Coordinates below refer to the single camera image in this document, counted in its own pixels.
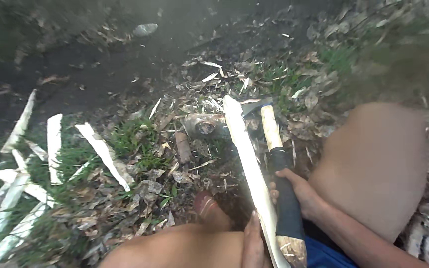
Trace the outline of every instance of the wood debris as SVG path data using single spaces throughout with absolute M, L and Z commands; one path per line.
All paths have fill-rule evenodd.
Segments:
M 175 139 L 178 156 L 180 157 L 180 162 L 182 164 L 190 162 L 192 154 L 190 144 L 188 143 L 188 136 L 183 132 L 175 132 Z
M 29 180 L 29 174 L 18 173 L 14 182 L 8 189 L 6 196 L 4 197 L 1 206 L 0 206 L 0 233 L 6 227 L 11 211 L 9 209 L 13 208 L 21 197 L 21 193 L 24 190 L 24 185 Z
M 123 189 L 129 192 L 130 187 L 128 184 L 132 184 L 134 179 L 128 174 L 127 166 L 115 158 L 115 151 L 93 130 L 89 123 L 85 122 L 85 125 L 75 125 L 75 127 L 92 145 L 105 166 L 109 168 L 110 173 L 112 173 Z
M 4 143 L 1 153 L 7 154 L 11 152 L 11 149 L 14 149 L 14 146 L 19 142 L 21 136 L 24 135 L 28 127 L 29 119 L 33 113 L 34 102 L 36 101 L 36 90 L 33 89 L 31 95 L 29 95 L 28 102 L 22 111 L 21 117 L 16 122 L 14 129 L 9 135 L 8 140 Z
M 37 155 L 37 157 L 39 157 L 41 161 L 45 161 L 45 162 L 48 161 L 47 152 L 43 150 L 41 147 L 39 147 L 38 144 L 33 143 L 32 141 L 28 141 L 26 139 L 24 139 L 24 141 L 29 146 L 29 148 Z
M 59 150 L 62 147 L 62 140 L 61 140 L 62 118 L 63 118 L 63 114 L 59 113 L 47 120 L 47 154 L 48 154 L 47 161 L 49 163 L 49 172 L 51 174 L 52 184 L 62 184 L 57 174 L 57 168 L 59 167 L 57 155 L 59 153 Z

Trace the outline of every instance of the dry leaf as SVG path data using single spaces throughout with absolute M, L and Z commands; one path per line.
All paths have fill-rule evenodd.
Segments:
M 180 172 L 180 171 L 173 171 L 172 175 L 173 175 L 173 179 L 175 179 L 177 183 L 181 183 L 181 184 L 193 183 L 193 180 L 190 179 L 187 173 Z

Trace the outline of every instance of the thigh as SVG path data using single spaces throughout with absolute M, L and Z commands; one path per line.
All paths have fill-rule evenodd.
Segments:
M 396 104 L 355 108 L 329 137 L 309 183 L 327 202 L 388 241 L 408 223 L 426 184 L 422 116 Z
M 111 252 L 100 268 L 239 268 L 243 232 L 206 233 L 190 228 L 143 236 Z

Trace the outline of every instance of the small log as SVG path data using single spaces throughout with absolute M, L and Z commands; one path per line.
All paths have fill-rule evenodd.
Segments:
M 178 150 L 178 156 L 180 157 L 180 162 L 185 164 L 191 161 L 191 149 L 190 144 L 188 143 L 188 136 L 183 132 L 175 132 L 176 139 L 176 148 Z
M 190 113 L 183 120 L 186 134 L 192 139 L 229 139 L 229 129 L 222 114 Z

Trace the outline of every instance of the hatchet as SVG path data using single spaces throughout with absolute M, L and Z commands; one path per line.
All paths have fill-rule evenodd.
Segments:
M 271 170 L 276 172 L 289 167 L 287 161 L 289 157 L 282 145 L 272 102 L 272 98 L 267 98 L 241 106 L 230 96 L 225 96 L 223 106 L 226 123 L 238 149 L 274 267 L 305 268 L 307 267 L 307 252 L 299 201 L 289 180 L 273 174 L 276 189 L 279 191 L 277 209 L 274 209 L 243 120 L 243 116 L 257 109 L 261 110 Z

